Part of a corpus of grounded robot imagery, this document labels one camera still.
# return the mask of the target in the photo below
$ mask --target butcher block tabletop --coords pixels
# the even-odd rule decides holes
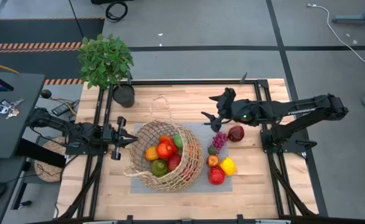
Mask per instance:
[[[284,79],[268,79],[268,84],[272,100],[289,101]],[[254,85],[136,85],[135,104],[131,108],[123,108],[112,100],[109,123],[117,128],[117,117],[122,116],[127,120],[125,129],[134,134],[136,123],[150,121],[149,106],[157,95],[168,99],[174,122],[208,122],[201,111],[217,114],[216,102],[209,96],[223,94],[225,87],[235,89],[236,100],[256,100]],[[88,90],[87,83],[84,83],[76,122],[93,122],[98,92],[96,87]],[[107,95],[105,91],[99,125],[103,124]],[[164,102],[156,101],[153,112],[156,119],[168,120]],[[292,117],[285,117],[282,124],[292,120]],[[225,130],[235,124],[230,122],[225,125]],[[260,140],[261,126],[242,126],[244,139],[227,143],[228,155],[237,166],[237,172],[232,176],[231,192],[132,194],[131,178],[123,175],[124,168],[130,164],[130,146],[121,149],[120,161],[110,158],[114,147],[109,146],[110,150],[103,158],[95,220],[126,220],[127,215],[133,215],[134,220],[235,219],[237,214],[242,214],[244,218],[278,218],[270,167]],[[80,192],[86,160],[87,156],[80,155],[65,168],[57,201],[60,215]],[[292,189],[312,212],[317,213],[304,158],[285,153],[285,162]],[[286,194],[281,185],[280,191],[287,214]],[[85,202],[85,216],[88,215],[91,197],[90,190]]]

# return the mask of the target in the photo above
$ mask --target gray mat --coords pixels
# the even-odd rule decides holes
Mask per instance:
[[[142,127],[143,123],[135,124],[134,125],[134,133],[137,133],[137,131]],[[213,137],[216,135],[210,126],[202,125],[201,123],[182,123],[185,127],[189,128],[195,136],[199,139],[202,145],[202,150],[204,153],[205,160],[209,156],[209,153],[207,153],[207,148],[212,144]],[[220,150],[220,154],[217,155],[221,160],[223,160],[225,157],[228,156],[228,150],[227,150],[227,144],[223,146],[223,148]],[[192,184],[190,187],[188,187],[185,190],[182,190],[180,192],[185,193],[198,193],[198,192],[231,192],[232,191],[232,177],[226,176],[224,183],[221,185],[212,185],[209,183],[207,179],[207,175],[209,173],[209,167],[206,165],[206,162],[203,166],[203,170],[201,172],[201,175],[198,177],[196,182]],[[139,178],[132,177],[131,178],[131,194],[152,194],[152,193],[159,193],[156,190],[152,190],[147,188],[145,185],[141,183]]]

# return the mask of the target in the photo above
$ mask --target black floor mat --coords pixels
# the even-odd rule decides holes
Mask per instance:
[[[78,54],[78,51],[0,53],[0,65],[21,73],[43,74],[47,79],[80,78]]]
[[[79,19],[84,36],[96,39],[104,19]],[[79,42],[82,35],[74,19],[0,20],[0,44]]]

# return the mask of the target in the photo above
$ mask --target concrete floor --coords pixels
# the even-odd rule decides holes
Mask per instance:
[[[308,8],[304,0],[272,0],[283,43],[287,46],[341,45],[326,26],[326,13]],[[335,14],[361,14],[365,0],[314,0]],[[103,16],[89,0],[72,0],[78,17]],[[105,21],[104,34],[119,35],[131,47],[185,45],[276,45],[265,0],[136,0],[119,23]],[[73,17],[67,0],[8,0],[2,18]],[[365,26],[332,25],[349,43],[365,45]],[[365,51],[360,51],[365,58]],[[365,219],[365,63],[352,52],[287,52],[299,98],[332,93],[350,110],[338,122],[308,128],[330,217]],[[285,78],[277,51],[133,52],[134,78]],[[47,86],[53,94],[73,100],[81,86]],[[41,106],[53,108],[50,102]],[[56,136],[57,133],[44,133]],[[26,198],[35,205],[7,213],[3,223],[49,220],[57,195],[49,185],[32,186]],[[39,213],[42,209],[49,213]]]

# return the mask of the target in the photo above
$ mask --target orange and black striped tape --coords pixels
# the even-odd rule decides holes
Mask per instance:
[[[45,85],[74,85],[82,84],[83,81],[79,78],[59,78],[59,79],[47,79]]]
[[[68,17],[68,18],[0,18],[0,21],[22,21],[22,20],[63,20],[63,19],[75,19],[74,17]],[[81,17],[77,19],[105,19],[104,17]]]
[[[0,44],[0,53],[71,51],[82,46],[81,42]]]

